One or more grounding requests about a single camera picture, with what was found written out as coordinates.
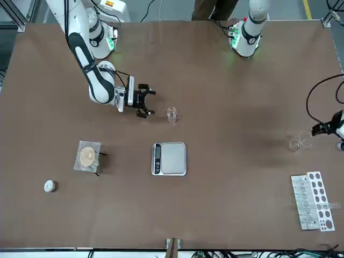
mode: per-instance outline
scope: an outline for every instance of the floor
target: floor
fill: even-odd
[[[151,0],[124,0],[128,6],[132,22],[139,22],[147,11],[148,4]],[[159,20],[159,6],[161,1],[155,0],[149,9],[149,14],[145,22]],[[308,0],[312,19],[320,19],[328,12],[325,1]],[[231,17],[242,18],[246,16],[249,0],[239,0]],[[194,8],[194,0],[163,0],[161,8],[161,20],[190,20]],[[303,0],[273,0],[269,12],[271,20],[300,20],[307,19],[307,8],[304,6]],[[36,10],[34,12],[33,22],[56,23],[55,18],[49,12],[45,0],[38,0]],[[344,61],[344,28],[337,23],[332,22],[332,36],[338,51],[340,60]],[[13,50],[13,44],[17,35],[16,30],[0,30],[0,69],[8,66],[10,56]],[[191,257],[193,252],[181,252],[179,257]],[[47,253],[0,253],[0,257],[72,257],[86,258],[88,252],[51,252]],[[128,253],[128,252],[99,252],[94,254],[94,258],[99,257],[164,257],[165,252],[144,252],[144,253]],[[267,257],[268,253],[264,253],[261,258]]]

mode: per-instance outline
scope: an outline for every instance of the small glass beaker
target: small glass beaker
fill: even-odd
[[[297,136],[293,137],[289,141],[289,149],[293,152],[297,152],[300,149],[308,149],[313,146],[314,137],[308,131],[300,131]]]

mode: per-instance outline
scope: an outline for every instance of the metal frame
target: metal frame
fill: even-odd
[[[181,245],[181,240],[177,238],[169,238],[166,240],[167,250],[165,258],[178,258],[178,249]]]
[[[14,23],[14,21],[0,21],[0,28],[1,29],[11,29],[18,28],[17,24]]]
[[[340,9],[343,5],[344,5],[344,0],[337,0],[337,2],[334,4],[333,8],[334,9]],[[330,21],[332,20],[332,18],[336,19],[337,17],[338,17],[338,15],[336,12],[329,10],[327,15],[321,19],[322,26],[324,28],[331,27]]]
[[[4,11],[9,15],[12,21],[17,25],[18,32],[24,32],[25,24],[31,21],[36,2],[37,0],[33,0],[31,2],[26,16],[22,14],[22,12],[11,0],[0,0],[0,5],[3,7]],[[13,28],[13,24],[11,23],[0,23],[0,26]]]
[[[66,247],[66,248],[1,248],[1,253],[34,253],[34,252],[166,252],[168,248],[156,248],[156,249],[141,249],[141,248],[87,248],[87,247]],[[202,250],[204,252],[283,252],[283,251],[293,251],[293,249],[178,249],[178,252],[192,251],[196,252]]]

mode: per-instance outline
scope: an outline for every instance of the hole in rack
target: hole in rack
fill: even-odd
[[[332,228],[332,222],[330,220],[326,221],[326,227],[331,229]]]

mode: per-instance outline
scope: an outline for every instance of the person's leg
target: person's leg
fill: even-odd
[[[228,20],[238,0],[217,0],[215,10],[211,15],[213,20]]]
[[[217,0],[195,0],[191,20],[208,20]]]

